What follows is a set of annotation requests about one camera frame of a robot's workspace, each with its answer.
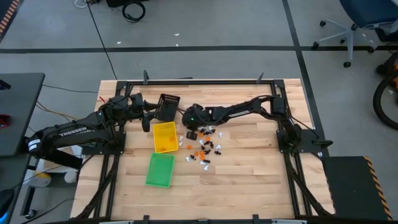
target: green container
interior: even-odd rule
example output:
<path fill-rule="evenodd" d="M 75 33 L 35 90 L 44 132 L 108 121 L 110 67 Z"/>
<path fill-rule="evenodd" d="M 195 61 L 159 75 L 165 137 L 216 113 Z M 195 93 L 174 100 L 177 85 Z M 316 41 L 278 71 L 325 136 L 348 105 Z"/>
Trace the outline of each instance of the green container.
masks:
<path fill-rule="evenodd" d="M 155 187 L 170 187 L 174 166 L 174 156 L 152 153 L 149 162 L 146 185 Z"/>

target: wooden tabletop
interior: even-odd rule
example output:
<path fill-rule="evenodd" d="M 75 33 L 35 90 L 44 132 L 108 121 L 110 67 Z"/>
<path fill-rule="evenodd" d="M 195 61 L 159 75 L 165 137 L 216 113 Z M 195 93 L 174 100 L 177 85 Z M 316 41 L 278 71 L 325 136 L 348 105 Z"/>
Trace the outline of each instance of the wooden tabletop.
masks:
<path fill-rule="evenodd" d="M 292 114 L 311 126 L 300 79 L 284 81 Z M 115 88 L 116 81 L 102 81 L 98 96 L 110 98 Z M 193 103 L 230 106 L 271 94 L 271 88 L 268 85 L 148 85 L 135 86 L 132 92 L 141 92 L 150 103 L 156 103 L 161 93 L 180 96 L 179 107 L 188 108 Z M 102 104 L 97 97 L 96 109 Z M 267 109 L 269 105 L 264 103 L 263 107 Z M 177 113 L 178 137 L 187 132 L 181 118 Z M 183 146 L 170 153 L 175 156 L 172 182 L 170 188 L 163 189 L 145 185 L 154 152 L 152 127 L 151 132 L 144 133 L 140 121 L 127 123 L 126 149 L 119 163 L 112 220 L 142 220 L 144 215 L 150 215 L 151 220 L 252 219 L 253 214 L 260 218 L 293 218 L 285 164 L 275 135 L 277 123 L 250 114 L 215 128 L 216 134 L 211 138 L 215 145 L 221 145 L 222 155 L 213 152 L 207 155 L 211 164 L 205 171 L 198 160 L 191 163 L 185 160 L 186 156 L 199 151 L 200 144 L 184 138 Z M 218 132 L 223 132 L 222 139 Z M 301 156 L 308 188 L 334 213 L 321 161 L 312 154 Z M 103 156 L 95 156 L 81 170 L 71 217 L 78 215 L 96 192 L 102 161 Z M 301 193 L 296 189 L 300 211 L 304 214 Z M 102 215 L 105 207 L 106 200 L 103 200 Z"/>

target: yellow bin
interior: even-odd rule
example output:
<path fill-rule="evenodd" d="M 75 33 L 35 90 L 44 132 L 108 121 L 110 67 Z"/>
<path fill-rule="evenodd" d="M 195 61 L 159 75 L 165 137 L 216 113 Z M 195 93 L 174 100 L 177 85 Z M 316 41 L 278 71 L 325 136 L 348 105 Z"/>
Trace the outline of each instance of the yellow bin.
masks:
<path fill-rule="evenodd" d="M 154 125 L 155 152 L 164 153 L 178 150 L 177 132 L 174 121 Z"/>

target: chair wheel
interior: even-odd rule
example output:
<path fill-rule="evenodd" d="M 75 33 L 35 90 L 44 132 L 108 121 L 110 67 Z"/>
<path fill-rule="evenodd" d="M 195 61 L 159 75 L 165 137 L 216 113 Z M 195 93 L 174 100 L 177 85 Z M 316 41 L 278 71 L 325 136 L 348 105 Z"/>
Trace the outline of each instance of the chair wheel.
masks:
<path fill-rule="evenodd" d="M 343 65 L 344 65 L 344 67 L 345 67 L 345 68 L 348 68 L 348 67 L 350 67 L 350 66 L 351 66 L 351 62 L 344 62 L 344 64 L 343 64 Z"/>
<path fill-rule="evenodd" d="M 311 47 L 311 50 L 316 50 L 318 47 L 319 47 L 319 43 L 315 41 Z"/>
<path fill-rule="evenodd" d="M 35 217 L 37 214 L 37 211 L 34 209 L 29 209 L 29 213 L 27 215 L 25 215 L 26 219 L 31 219 L 33 217 Z"/>

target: office chair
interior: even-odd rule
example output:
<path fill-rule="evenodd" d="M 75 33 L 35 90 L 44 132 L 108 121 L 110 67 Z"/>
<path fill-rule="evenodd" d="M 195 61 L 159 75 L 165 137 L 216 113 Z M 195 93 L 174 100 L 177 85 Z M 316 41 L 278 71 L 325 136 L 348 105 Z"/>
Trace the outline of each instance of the office chair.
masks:
<path fill-rule="evenodd" d="M 321 27 L 324 27 L 326 23 L 329 22 L 344 28 L 345 31 L 315 41 L 312 50 L 316 50 L 319 43 L 325 40 L 341 38 L 341 44 L 347 41 L 348 61 L 344 63 L 345 68 L 350 67 L 351 61 L 353 60 L 354 36 L 365 40 L 371 47 L 368 52 L 373 53 L 377 45 L 372 40 L 368 40 L 364 34 L 358 33 L 357 28 L 369 30 L 390 28 L 391 31 L 396 31 L 398 29 L 398 22 L 396 22 L 398 20 L 398 6 L 392 1 L 393 0 L 340 0 L 340 4 L 343 6 L 347 15 L 353 20 L 354 24 L 351 27 L 345 27 L 331 19 L 322 20 L 320 22 Z"/>

